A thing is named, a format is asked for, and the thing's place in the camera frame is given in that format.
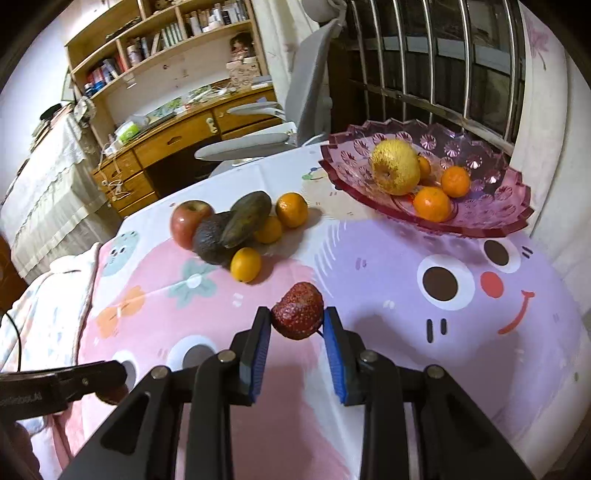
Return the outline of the person's left hand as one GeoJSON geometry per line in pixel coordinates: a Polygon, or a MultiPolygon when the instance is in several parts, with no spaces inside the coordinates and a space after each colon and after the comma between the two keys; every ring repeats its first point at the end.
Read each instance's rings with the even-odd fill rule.
{"type": "Polygon", "coordinates": [[[41,480],[40,463],[27,430],[19,423],[1,424],[1,478],[41,480]]]}

